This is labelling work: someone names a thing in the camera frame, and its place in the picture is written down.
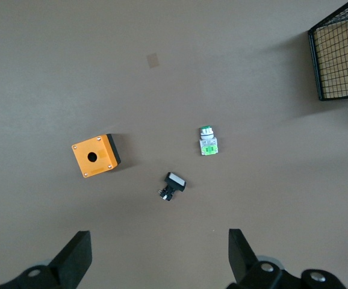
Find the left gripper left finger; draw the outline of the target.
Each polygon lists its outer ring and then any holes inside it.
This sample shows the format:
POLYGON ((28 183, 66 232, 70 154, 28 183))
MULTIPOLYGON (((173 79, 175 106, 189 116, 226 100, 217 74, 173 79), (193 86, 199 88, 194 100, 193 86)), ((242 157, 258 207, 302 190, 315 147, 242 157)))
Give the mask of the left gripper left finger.
POLYGON ((0 288, 77 288, 92 264, 89 231, 79 231, 46 266, 26 269, 0 288))

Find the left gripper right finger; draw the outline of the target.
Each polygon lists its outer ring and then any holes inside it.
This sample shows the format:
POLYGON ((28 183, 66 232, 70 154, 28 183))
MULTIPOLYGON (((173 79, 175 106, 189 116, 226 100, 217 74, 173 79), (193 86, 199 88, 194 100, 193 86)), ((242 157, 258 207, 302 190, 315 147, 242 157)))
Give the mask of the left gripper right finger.
POLYGON ((235 278, 228 288, 297 288, 296 277, 256 257, 241 229, 229 230, 228 259, 235 278))

